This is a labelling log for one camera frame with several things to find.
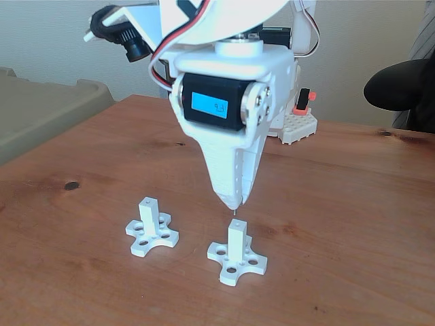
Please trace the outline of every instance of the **white wall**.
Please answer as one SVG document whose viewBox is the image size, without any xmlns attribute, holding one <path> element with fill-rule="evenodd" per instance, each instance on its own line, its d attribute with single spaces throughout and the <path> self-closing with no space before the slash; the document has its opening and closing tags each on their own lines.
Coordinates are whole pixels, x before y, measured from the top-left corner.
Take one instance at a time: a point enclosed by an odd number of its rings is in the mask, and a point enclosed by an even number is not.
<svg viewBox="0 0 435 326">
<path fill-rule="evenodd" d="M 164 96 L 147 76 L 147 59 L 131 64 L 121 46 L 82 41 L 89 16 L 111 3 L 134 1 L 0 0 L 0 66 L 36 82 L 99 80 L 118 100 Z M 376 71 L 406 60 L 423 7 L 424 1 L 318 1 L 322 43 L 301 61 L 302 85 L 318 93 L 316 117 L 390 125 L 390 112 L 371 107 L 362 90 Z M 289 26 L 290 16 L 285 8 L 267 25 Z"/>
</svg>

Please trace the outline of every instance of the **white lego brick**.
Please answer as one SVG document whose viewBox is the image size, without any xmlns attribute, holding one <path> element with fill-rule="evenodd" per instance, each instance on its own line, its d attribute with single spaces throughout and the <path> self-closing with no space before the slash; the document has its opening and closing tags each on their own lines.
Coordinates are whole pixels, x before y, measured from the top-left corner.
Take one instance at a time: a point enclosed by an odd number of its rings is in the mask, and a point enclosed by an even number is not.
<svg viewBox="0 0 435 326">
<path fill-rule="evenodd" d="M 317 119 L 311 113 L 307 115 L 294 115 L 289 113 L 284 120 L 284 128 L 278 132 L 278 137 L 283 144 L 291 144 L 302 138 L 315 134 Z"/>
<path fill-rule="evenodd" d="M 131 253 L 145 257 L 152 248 L 166 246 L 173 248 L 178 242 L 178 232 L 168 228 L 171 216 L 158 212 L 157 199 L 145 197 L 139 204 L 141 221 L 132 220 L 125 228 L 129 236 L 136 240 L 131 245 Z"/>
<path fill-rule="evenodd" d="M 252 237 L 246 235 L 247 223 L 233 219 L 228 228 L 228 244 L 212 242 L 207 257 L 222 266 L 220 281 L 235 286 L 244 273 L 264 275 L 267 258 L 251 250 Z"/>
</svg>

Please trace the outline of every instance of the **white bracket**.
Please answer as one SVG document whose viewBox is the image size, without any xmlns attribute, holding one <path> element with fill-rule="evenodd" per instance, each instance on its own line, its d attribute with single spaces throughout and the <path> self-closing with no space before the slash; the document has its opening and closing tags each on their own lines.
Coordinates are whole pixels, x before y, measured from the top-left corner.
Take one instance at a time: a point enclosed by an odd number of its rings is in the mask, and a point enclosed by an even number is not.
<svg viewBox="0 0 435 326">
<path fill-rule="evenodd" d="M 251 250 L 252 237 L 246 235 L 247 223 L 232 219 L 228 228 L 228 244 L 212 242 L 207 250 L 207 258 L 222 265 L 220 281 L 231 287 L 237 284 L 244 273 L 264 275 L 267 258 Z"/>
<path fill-rule="evenodd" d="M 125 232 L 136 240 L 131 245 L 131 253 L 145 257 L 152 248 L 167 246 L 173 248 L 178 242 L 178 232 L 168 228 L 171 216 L 158 212 L 157 199 L 145 197 L 139 203 L 141 221 L 132 220 Z"/>
</svg>

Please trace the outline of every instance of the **white robotic arm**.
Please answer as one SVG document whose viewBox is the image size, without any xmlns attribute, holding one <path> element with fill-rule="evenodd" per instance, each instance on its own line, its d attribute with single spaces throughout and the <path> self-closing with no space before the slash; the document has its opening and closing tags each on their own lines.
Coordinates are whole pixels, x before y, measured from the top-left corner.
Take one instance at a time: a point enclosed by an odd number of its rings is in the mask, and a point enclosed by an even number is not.
<svg viewBox="0 0 435 326">
<path fill-rule="evenodd" d="M 102 19 L 104 26 L 130 22 L 154 52 L 150 73 L 171 92 L 181 128 L 203 151 L 213 190 L 232 210 L 249 198 L 272 122 L 283 127 L 280 117 L 296 93 L 296 58 L 313 53 L 315 1 L 293 0 L 287 47 L 264 44 L 254 29 L 287 2 L 164 0 L 115 7 Z M 88 31 L 85 40 L 93 37 Z M 168 63 L 173 83 L 155 72 L 158 60 Z"/>
</svg>

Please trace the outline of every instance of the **wood grain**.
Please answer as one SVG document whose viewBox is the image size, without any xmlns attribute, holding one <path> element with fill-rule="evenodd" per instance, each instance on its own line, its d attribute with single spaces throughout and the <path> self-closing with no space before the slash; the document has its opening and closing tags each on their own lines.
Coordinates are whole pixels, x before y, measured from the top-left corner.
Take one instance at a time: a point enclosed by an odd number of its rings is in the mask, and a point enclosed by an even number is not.
<svg viewBox="0 0 435 326">
<path fill-rule="evenodd" d="M 433 326 L 434 195 L 433 135 L 268 139 L 237 215 L 268 269 L 227 287 L 207 247 L 232 212 L 168 102 L 132 96 L 0 168 L 0 325 Z M 138 258 L 145 196 L 180 240 Z"/>
</svg>

